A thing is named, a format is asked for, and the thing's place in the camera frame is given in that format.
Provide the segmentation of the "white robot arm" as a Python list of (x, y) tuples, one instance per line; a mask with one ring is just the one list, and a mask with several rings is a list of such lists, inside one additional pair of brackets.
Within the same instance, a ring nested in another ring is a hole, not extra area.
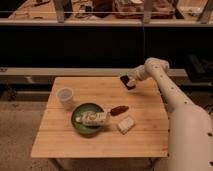
[(151, 77), (171, 108), (168, 171), (213, 171), (213, 122), (167, 75), (169, 63), (150, 57), (130, 70), (130, 77)]

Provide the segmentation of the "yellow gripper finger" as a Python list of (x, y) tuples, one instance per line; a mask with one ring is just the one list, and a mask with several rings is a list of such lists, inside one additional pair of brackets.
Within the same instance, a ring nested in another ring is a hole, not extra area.
[(134, 87), (136, 85), (136, 80), (135, 79), (130, 79), (127, 83), (128, 87)]

